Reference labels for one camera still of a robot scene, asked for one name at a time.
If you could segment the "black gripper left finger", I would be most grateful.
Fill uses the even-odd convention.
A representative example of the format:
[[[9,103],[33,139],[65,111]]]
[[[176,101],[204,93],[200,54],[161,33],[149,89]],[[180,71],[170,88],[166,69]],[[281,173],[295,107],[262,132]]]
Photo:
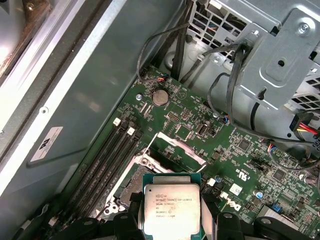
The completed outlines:
[[[73,240],[143,240],[145,238],[138,226],[139,211],[143,193],[132,193],[127,212],[116,214],[112,220],[98,221],[92,230],[72,231]]]

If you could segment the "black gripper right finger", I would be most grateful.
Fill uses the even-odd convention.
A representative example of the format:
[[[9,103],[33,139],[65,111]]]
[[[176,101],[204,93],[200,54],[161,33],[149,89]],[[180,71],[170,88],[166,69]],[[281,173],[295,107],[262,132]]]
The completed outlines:
[[[208,240],[309,240],[276,218],[262,216],[249,224],[231,212],[220,212],[213,200],[201,201],[201,223]]]

